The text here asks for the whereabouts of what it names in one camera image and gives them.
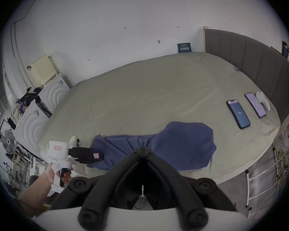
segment gray headboard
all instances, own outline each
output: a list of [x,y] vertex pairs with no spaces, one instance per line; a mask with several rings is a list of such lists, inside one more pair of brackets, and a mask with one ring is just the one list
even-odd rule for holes
[[283,122],[289,113],[289,62],[269,46],[241,34],[205,29],[206,52],[246,74],[271,100]]

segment black smartphone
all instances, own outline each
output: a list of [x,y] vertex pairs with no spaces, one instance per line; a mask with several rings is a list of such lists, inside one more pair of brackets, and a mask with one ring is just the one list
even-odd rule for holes
[[249,127],[250,122],[245,114],[242,106],[238,102],[238,100],[233,99],[227,101],[228,108],[230,109],[231,113],[235,117],[235,121],[237,122],[240,129],[244,129],[246,127]]
[[252,105],[252,107],[254,108],[259,118],[262,118],[267,114],[264,108],[262,107],[261,103],[259,103],[258,99],[252,92],[245,94],[245,97],[247,98],[249,103]]

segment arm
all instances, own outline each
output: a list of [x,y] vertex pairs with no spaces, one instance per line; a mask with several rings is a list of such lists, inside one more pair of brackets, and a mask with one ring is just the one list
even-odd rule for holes
[[[54,183],[54,171],[51,166],[52,164],[47,167],[46,171],[30,187],[22,191],[18,198],[20,207],[29,217],[34,217],[40,212],[51,189],[51,184]],[[67,183],[70,175],[70,171],[66,172],[62,181]]]

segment person's hand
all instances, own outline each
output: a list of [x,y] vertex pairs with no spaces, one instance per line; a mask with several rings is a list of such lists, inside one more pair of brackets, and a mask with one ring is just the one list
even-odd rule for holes
[[45,170],[45,172],[43,172],[43,174],[45,175],[46,179],[50,182],[50,184],[53,184],[54,183],[54,171],[51,167],[52,167],[52,163],[48,165],[47,169]]
[[[49,181],[50,184],[53,184],[54,183],[54,175],[55,175],[55,173],[54,173],[54,170],[51,167],[52,167],[52,163],[48,165],[47,169],[45,170],[45,172],[43,174],[45,175],[47,181]],[[71,176],[70,176],[71,173],[72,172],[70,170],[64,173],[64,177],[62,177],[62,181],[64,183],[68,183],[69,182],[69,180],[71,179]],[[60,171],[58,171],[56,173],[56,175],[60,178],[61,177]]]
[[64,173],[64,177],[62,177],[62,181],[65,183],[69,183],[70,179],[71,179],[71,175],[72,172],[69,170],[68,172]]

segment mattress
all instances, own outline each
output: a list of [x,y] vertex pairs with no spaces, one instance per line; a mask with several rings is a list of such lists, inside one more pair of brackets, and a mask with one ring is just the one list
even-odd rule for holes
[[[241,173],[271,145],[280,127],[273,104],[261,119],[245,98],[260,89],[229,62],[205,52],[163,56],[116,68],[74,86],[44,126],[39,147],[78,136],[89,147],[100,134],[159,133],[171,121],[202,122],[213,129],[216,152],[209,165],[181,175],[221,183]],[[240,129],[226,105],[237,99],[250,120]],[[87,177],[104,174],[80,164]]]

